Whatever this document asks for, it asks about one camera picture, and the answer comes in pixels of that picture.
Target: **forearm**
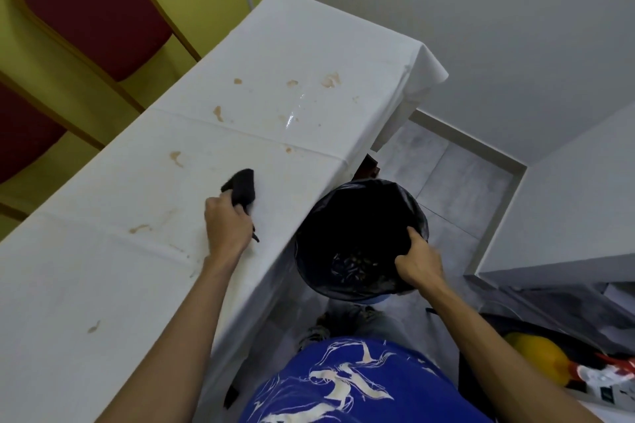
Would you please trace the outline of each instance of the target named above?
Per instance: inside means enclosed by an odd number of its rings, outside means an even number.
[[[536,371],[444,283],[421,289],[470,364],[483,391],[508,423],[597,423],[573,397]]]
[[[97,423],[191,420],[231,276],[212,263]]]

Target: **blue t-shirt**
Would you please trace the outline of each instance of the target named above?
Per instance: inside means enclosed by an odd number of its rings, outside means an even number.
[[[258,388],[241,422],[488,422],[425,356],[389,341],[335,338]]]

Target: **black rag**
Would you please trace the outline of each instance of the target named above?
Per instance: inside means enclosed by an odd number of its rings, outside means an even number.
[[[232,206],[240,204],[245,212],[247,206],[256,199],[256,190],[253,186],[253,169],[242,169],[234,174],[223,186],[220,192],[224,193],[229,189],[232,190]],[[256,227],[253,228],[254,234],[251,235],[256,242],[260,242],[256,236]]]

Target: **white tablecloth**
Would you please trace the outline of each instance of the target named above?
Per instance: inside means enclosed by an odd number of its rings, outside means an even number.
[[[0,420],[97,417],[200,270],[204,199],[250,167],[261,242],[224,300],[196,416],[209,421],[307,212],[445,77],[421,42],[312,0],[263,0],[0,244]]]

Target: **black bag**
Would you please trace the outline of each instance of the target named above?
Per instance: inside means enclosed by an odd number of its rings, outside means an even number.
[[[383,179],[347,182],[318,201],[298,229],[298,271],[318,293],[344,301],[411,290],[394,264],[410,249],[408,226],[427,241],[428,222],[406,189]]]

